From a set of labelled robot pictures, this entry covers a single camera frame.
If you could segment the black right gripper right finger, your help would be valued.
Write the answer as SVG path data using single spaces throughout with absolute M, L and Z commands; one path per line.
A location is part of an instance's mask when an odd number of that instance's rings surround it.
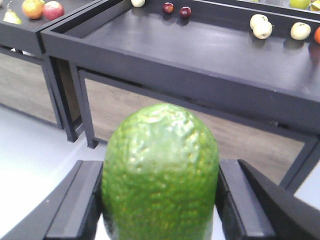
M 320 211 L 242 159 L 220 161 L 215 206 L 227 240 L 320 238 Z

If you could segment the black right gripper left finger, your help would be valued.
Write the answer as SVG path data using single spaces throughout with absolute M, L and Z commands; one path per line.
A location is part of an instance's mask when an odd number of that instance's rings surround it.
M 101 215 L 102 161 L 78 160 L 4 240 L 93 240 Z

